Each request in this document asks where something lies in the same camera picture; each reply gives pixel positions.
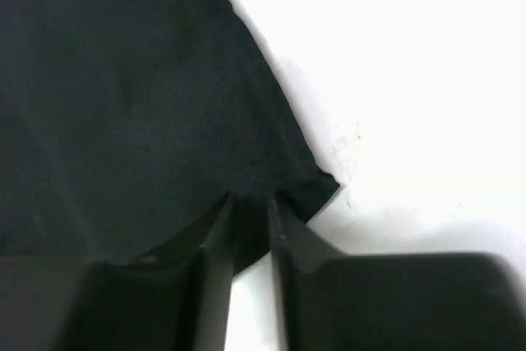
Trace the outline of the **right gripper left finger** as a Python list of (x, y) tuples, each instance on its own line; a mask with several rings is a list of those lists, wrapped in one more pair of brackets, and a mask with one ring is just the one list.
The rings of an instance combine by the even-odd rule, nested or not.
[(1, 260), (4, 350), (221, 350), (236, 200), (126, 265), (93, 257)]

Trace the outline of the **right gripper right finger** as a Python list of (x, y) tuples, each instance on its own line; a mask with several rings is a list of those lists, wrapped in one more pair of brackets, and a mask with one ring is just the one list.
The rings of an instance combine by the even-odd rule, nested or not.
[(524, 292), (478, 252), (348, 255), (268, 208), (282, 350), (522, 350)]

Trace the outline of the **black cloth placemat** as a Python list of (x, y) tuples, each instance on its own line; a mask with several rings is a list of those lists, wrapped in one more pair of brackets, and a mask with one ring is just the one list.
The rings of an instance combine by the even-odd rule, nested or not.
[(2, 254), (126, 263), (232, 192), (243, 270), (338, 187), (229, 0), (1, 0)]

